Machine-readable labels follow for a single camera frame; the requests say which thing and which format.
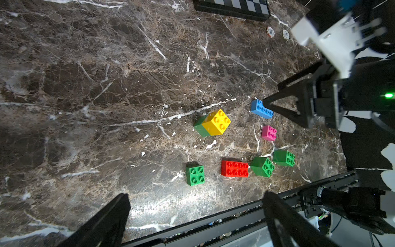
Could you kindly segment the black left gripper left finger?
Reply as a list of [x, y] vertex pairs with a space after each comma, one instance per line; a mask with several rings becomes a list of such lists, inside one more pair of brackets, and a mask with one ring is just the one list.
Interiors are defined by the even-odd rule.
[[119, 247], [130, 209], [128, 194], [120, 193], [59, 246]]

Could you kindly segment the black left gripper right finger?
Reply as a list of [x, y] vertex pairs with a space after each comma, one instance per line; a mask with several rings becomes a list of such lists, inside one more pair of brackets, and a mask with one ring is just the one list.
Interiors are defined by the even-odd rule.
[[265, 220], [275, 247], [336, 247], [277, 194], [267, 191], [262, 199]]

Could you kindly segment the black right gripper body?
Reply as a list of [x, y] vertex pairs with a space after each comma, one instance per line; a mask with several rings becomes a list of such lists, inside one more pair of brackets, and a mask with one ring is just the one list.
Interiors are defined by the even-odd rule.
[[323, 117], [328, 128], [339, 128], [344, 109], [341, 106], [343, 80], [337, 70], [325, 61], [309, 67], [303, 81], [307, 91], [308, 110], [314, 117]]

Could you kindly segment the blue lego brick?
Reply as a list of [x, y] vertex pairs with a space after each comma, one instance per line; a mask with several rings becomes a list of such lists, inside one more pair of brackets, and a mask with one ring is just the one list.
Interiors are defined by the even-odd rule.
[[251, 112], [265, 119], [271, 119], [274, 116], [274, 112], [270, 109], [265, 108], [262, 101], [259, 99], [255, 99], [252, 101]]

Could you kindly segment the pink lego brick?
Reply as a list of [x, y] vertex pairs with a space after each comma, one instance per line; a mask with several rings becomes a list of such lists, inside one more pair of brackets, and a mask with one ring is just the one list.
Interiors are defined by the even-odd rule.
[[267, 141], [275, 141], [277, 139], [277, 130], [271, 126], [262, 127], [261, 137]]

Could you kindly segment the red lego brick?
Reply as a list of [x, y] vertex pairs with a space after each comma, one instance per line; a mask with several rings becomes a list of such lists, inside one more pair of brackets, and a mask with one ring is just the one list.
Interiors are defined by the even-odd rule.
[[247, 178], [249, 176], [248, 163], [222, 160], [221, 175], [232, 178]]

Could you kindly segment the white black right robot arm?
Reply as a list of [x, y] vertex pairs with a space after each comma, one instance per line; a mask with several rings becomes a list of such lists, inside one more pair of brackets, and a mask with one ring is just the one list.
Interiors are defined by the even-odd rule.
[[375, 124], [394, 134], [376, 117], [395, 110], [394, 97], [388, 97], [395, 91], [394, 60], [355, 62], [364, 48], [382, 54], [395, 49], [381, 40], [390, 26], [382, 23], [374, 6], [375, 1], [315, 1], [292, 34], [301, 45], [313, 42], [323, 58], [281, 82], [263, 104], [305, 128], [317, 116], [329, 128], [338, 128], [346, 111], [370, 111]]

